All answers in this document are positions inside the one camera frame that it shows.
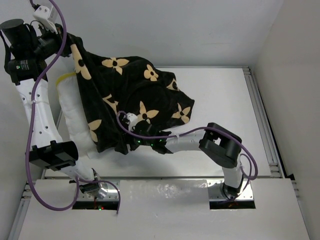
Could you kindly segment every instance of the black fabric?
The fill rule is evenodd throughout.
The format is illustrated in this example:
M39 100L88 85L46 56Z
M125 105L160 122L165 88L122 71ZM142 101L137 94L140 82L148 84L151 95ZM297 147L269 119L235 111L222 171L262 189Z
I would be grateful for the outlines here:
M92 54L81 38L70 38L85 117L99 153L123 144L116 121L120 110L160 129L189 122L195 101L178 88L174 73L160 71L138 56Z

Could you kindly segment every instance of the white wall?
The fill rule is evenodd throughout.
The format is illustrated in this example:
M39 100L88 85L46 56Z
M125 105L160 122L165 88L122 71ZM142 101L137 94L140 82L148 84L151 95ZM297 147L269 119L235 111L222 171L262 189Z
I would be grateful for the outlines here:
M10 0L0 7L0 23L21 18L30 23L33 9L28 0ZM5 48L0 41L0 239L7 239L20 197L26 183L25 150L28 134L27 117L10 76L4 71ZM60 105L55 90L57 76L68 72L62 61L50 70L49 100L54 118ZM40 169L32 167L34 178Z
M320 239L320 1L285 0L255 74L281 156Z
M88 51L158 66L252 65L283 0L56 0Z

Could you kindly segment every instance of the tan flower print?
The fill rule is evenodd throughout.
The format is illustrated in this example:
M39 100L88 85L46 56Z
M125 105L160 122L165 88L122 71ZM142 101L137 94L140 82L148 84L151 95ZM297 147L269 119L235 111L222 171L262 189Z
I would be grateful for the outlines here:
M146 65L146 70L144 71L144 77L146 79L150 79L150 81L155 82L157 81L157 78L159 77L158 74L156 74L155 70L150 66L149 64Z
M78 74L81 72L81 75L84 79L86 80L90 80L91 79L91 75L89 73L88 68L86 67L84 60L81 57L81 54L77 48L77 45L72 44L70 46L71 48L71 52L72 52L72 56L74 59L74 65L75 65L75 73Z
M109 94L109 96L103 97L102 100L105 101L113 109L114 113L117 115L118 102L113 100L112 95Z
M140 101L140 114L137 116L138 122L145 120L150 124L150 119L153 119L158 113L158 110L147 111L144 103Z
M97 130L99 128L99 126L101 125L101 122L102 122L102 120L98 119L98 120L95 120L95 121L88 123L91 138L95 143L98 142L98 137L97 137L97 134L95 134L94 130Z
M172 115L172 118L174 119L181 119L185 124L187 124L190 121L190 118L187 117L191 110L191 107L186 107L182 110L180 104L178 103L178 111Z
M122 67L127 65L129 60L124 58L111 57L111 59L106 59L102 61L102 65L107 68L114 68L120 75L122 75Z
M166 86L167 89L174 90L174 91L180 91L177 86L177 80L173 79L170 85Z

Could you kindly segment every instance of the yellow tape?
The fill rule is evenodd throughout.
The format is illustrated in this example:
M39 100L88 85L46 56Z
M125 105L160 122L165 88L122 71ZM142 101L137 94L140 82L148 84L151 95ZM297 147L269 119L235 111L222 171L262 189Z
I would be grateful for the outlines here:
M70 78L70 77L73 77L75 76L76 73L75 72L70 72L70 73L66 73L66 74L63 74L62 76L60 76L57 81L55 82L55 87L57 88L59 83L61 83L63 80L67 79L67 78Z

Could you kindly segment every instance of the white panel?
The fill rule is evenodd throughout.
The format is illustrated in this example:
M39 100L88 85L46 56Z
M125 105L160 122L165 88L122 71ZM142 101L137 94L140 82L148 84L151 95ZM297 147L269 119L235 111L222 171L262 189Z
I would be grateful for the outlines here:
M109 57L162 66L255 64L283 0L56 0L68 32Z
M242 138L242 143L255 157L259 176L269 176L270 169L241 68L162 68L176 74L179 88L195 100L191 120L175 128L178 133L215 122ZM59 132L68 132L65 122ZM222 168L201 151L182 151L162 155L150 147L122 155L113 149L96 158L83 157L87 166L104 177L217 177ZM243 161L249 170L247 160ZM46 171L46 177L65 176Z
M310 238L320 239L320 1L286 0L255 74L287 174L294 174Z
M121 181L119 215L112 210L50 211L31 199L19 240L308 240L289 179L252 182L256 209L210 210L202 181ZM66 206L75 184L38 180L45 201Z

